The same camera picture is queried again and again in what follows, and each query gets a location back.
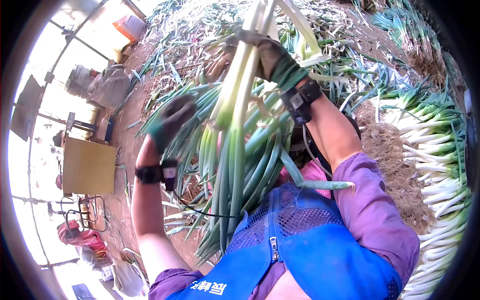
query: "person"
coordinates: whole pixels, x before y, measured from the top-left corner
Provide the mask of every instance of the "person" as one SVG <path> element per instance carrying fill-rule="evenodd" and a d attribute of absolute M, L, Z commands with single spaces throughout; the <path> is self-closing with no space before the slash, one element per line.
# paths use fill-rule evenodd
<path fill-rule="evenodd" d="M 282 92 L 291 78 L 300 77 L 291 84 L 296 89 L 310 82 L 278 42 L 244 30 L 235 36 L 259 49 L 256 75 L 282 83 Z M 233 52 L 235 43 L 225 50 Z M 382 173 L 362 152 L 352 124 L 318 94 L 306 126 L 332 180 L 351 181 L 355 190 L 336 190 L 331 200 L 292 183 L 272 189 L 256 211 L 243 215 L 222 259 L 203 275 L 165 235 L 160 185 L 135 178 L 132 221 L 151 282 L 149 299 L 397 299 L 419 259 L 419 239 L 385 193 Z M 158 165 L 194 113 L 193 97 L 173 100 L 163 126 L 146 136 L 136 167 Z"/>

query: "pile of green onions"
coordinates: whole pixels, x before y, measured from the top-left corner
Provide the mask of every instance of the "pile of green onions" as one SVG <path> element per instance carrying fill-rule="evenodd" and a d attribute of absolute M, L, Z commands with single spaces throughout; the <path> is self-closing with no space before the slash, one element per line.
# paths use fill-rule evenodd
<path fill-rule="evenodd" d="M 464 122 L 450 93 L 424 92 L 421 85 L 383 99 L 384 120 L 416 148 L 403 145 L 404 163 L 415 165 L 423 202 L 433 218 L 420 239 L 420 262 L 400 298 L 427 299 L 445 274 L 462 239 L 471 203 L 464 161 Z"/>

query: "white onion stalk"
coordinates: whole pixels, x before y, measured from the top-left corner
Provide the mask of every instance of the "white onion stalk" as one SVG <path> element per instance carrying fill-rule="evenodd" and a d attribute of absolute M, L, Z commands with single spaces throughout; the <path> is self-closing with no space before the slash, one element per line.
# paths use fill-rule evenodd
<path fill-rule="evenodd" d="M 321 53 L 322 51 L 318 46 L 315 33 L 313 33 L 310 24 L 308 24 L 308 21 L 300 13 L 300 10 L 293 4 L 293 2 L 290 0 L 278 1 L 278 6 L 289 17 L 295 28 L 298 29 L 301 36 L 305 39 L 310 47 L 312 54 Z"/>

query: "green glove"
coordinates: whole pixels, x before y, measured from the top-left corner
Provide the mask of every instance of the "green glove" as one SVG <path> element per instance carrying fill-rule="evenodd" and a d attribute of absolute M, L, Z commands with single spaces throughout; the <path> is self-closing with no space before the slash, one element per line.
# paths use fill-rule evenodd
<path fill-rule="evenodd" d="M 225 40 L 223 50 L 228 53 L 228 59 L 233 60 L 238 41 L 256 46 L 259 50 L 259 66 L 255 76 L 278 84 L 278 88 L 287 91 L 308 75 L 282 45 L 269 36 L 254 31 L 237 30 L 234 36 Z"/>
<path fill-rule="evenodd" d="M 195 98 L 188 94 L 173 98 L 161 109 L 146 129 L 155 142 L 158 154 L 163 154 L 183 124 L 193 117 L 196 111 Z"/>

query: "purple sleeve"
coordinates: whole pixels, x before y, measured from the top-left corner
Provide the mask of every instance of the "purple sleeve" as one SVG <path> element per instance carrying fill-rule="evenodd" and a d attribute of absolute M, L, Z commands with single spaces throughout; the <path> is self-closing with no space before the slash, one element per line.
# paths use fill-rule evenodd
<path fill-rule="evenodd" d="M 417 265 L 420 241 L 402 221 L 389 195 L 376 162 L 358 153 L 342 162 L 333 174 L 333 181 L 351 181 L 352 189 L 334 191 L 345 225 L 363 246 L 392 264 L 407 284 Z"/>
<path fill-rule="evenodd" d="M 201 277 L 203 274 L 200 271 L 167 269 L 156 277 L 148 292 L 148 299 L 163 300 L 176 291 L 187 288 L 193 281 Z"/>

